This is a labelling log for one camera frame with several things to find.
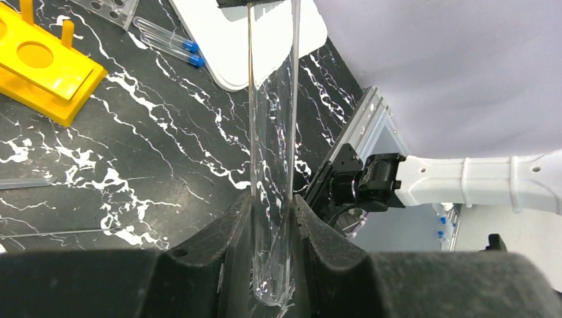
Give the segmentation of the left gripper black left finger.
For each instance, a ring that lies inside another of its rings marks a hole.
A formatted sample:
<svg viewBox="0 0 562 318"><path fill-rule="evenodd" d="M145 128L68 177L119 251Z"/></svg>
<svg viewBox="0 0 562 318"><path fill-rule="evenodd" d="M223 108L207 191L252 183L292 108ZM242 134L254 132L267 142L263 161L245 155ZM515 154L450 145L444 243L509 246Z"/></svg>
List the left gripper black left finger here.
<svg viewBox="0 0 562 318"><path fill-rule="evenodd" d="M167 251L1 255L2 317L246 317L251 199Z"/></svg>

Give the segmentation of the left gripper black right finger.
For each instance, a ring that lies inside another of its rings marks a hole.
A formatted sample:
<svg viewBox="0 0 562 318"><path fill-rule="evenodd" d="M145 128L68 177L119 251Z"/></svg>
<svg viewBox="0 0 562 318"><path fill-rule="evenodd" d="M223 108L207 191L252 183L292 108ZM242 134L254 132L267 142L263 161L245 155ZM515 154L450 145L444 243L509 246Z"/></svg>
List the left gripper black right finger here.
<svg viewBox="0 0 562 318"><path fill-rule="evenodd" d="M303 317L560 317L530 260L504 251L369 253L295 196L292 244Z"/></svg>

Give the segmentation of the large clear glass test tube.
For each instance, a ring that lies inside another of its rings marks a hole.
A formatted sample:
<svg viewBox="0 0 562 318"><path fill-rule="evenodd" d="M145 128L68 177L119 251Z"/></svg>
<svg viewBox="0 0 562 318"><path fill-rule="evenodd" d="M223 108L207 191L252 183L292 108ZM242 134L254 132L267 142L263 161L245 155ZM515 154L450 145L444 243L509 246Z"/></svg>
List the large clear glass test tube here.
<svg viewBox="0 0 562 318"><path fill-rule="evenodd" d="M249 134L253 292L280 305L290 289L300 1L251 1Z"/></svg>

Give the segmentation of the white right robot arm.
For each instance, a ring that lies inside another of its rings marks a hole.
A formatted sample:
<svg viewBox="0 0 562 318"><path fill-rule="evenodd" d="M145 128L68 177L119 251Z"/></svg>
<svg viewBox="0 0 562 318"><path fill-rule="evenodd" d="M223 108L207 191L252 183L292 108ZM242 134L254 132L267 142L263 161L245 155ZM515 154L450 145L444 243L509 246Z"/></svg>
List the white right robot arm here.
<svg viewBox="0 0 562 318"><path fill-rule="evenodd" d="M529 156L431 159L400 153L365 161L345 144L327 161L305 200L334 225L353 208L384 212L431 203L510 206L561 214L561 151Z"/></svg>

